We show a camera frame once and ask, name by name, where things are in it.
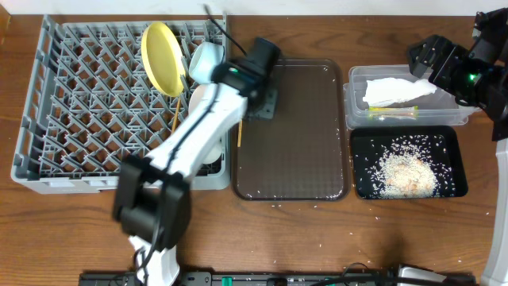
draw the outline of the wooden table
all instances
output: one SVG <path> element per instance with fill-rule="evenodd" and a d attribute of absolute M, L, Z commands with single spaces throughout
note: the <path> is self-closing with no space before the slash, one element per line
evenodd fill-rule
<path fill-rule="evenodd" d="M 83 270 L 126 270 L 133 250 L 110 217 L 114 193 L 38 195 L 10 179 L 13 149 L 41 16 L 14 16 L 0 46 L 0 284 L 76 284 Z M 168 16 L 56 17 L 69 21 Z M 233 36 L 274 41 L 286 57 L 356 65 L 404 64 L 408 44 L 439 33 L 469 46 L 473 17 L 231 17 Z M 492 124 L 484 114 L 457 127 L 469 193 L 455 199 L 250 203 L 224 191 L 193 192 L 181 265 L 229 272 L 340 272 L 352 262 L 406 262 L 478 278 L 491 248 L 498 190 Z"/>

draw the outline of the white cloth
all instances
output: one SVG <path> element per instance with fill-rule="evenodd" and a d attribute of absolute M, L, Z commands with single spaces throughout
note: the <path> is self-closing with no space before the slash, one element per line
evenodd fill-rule
<path fill-rule="evenodd" d="M 429 83 L 427 79 L 419 79 L 415 83 L 394 78 L 368 80 L 364 101 L 370 107 L 385 107 L 430 95 L 436 89 L 437 87 Z"/>

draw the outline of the cup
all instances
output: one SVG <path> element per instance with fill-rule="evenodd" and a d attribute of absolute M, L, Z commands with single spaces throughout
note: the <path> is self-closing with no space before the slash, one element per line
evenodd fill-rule
<path fill-rule="evenodd" d="M 201 102 L 201 99 L 203 95 L 205 95 L 205 91 L 208 86 L 209 86 L 208 84 L 203 84 L 200 85 L 199 87 L 196 87 L 196 89 L 192 93 L 192 96 L 190 97 L 188 110 L 189 114 L 191 114 L 194 111 L 194 109 L 196 109 L 198 104 Z M 208 155 L 206 155 L 203 164 L 212 164 L 213 162 L 218 160 L 221 155 L 222 155 L 222 144 L 220 141 L 218 141 L 217 143 L 215 143 L 214 147 L 212 147 Z"/>
<path fill-rule="evenodd" d="M 199 84 L 211 83 L 214 68 L 224 60 L 224 47 L 202 42 L 190 60 L 189 75 Z"/>

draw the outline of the white wall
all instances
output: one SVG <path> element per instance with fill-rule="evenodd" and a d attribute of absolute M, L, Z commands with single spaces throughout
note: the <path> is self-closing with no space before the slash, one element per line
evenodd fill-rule
<path fill-rule="evenodd" d="M 507 0 L 0 0 L 11 14 L 454 15 L 508 6 Z"/>

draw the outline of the clear plastic container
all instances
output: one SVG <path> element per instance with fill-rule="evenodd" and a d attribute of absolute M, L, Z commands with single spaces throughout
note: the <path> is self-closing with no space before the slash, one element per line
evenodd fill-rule
<path fill-rule="evenodd" d="M 427 72 L 423 78 L 428 79 L 429 76 L 430 72 Z M 469 115 L 480 111 L 478 107 L 456 104 L 455 97 L 440 88 L 431 95 L 387 106 L 387 108 L 416 106 L 414 110 L 369 110 L 369 105 L 363 101 L 367 81 L 389 77 L 411 82 L 419 79 L 410 74 L 407 65 L 353 67 L 349 70 L 349 83 L 344 85 L 346 125 L 349 129 L 376 126 L 460 126 L 468 122 Z"/>

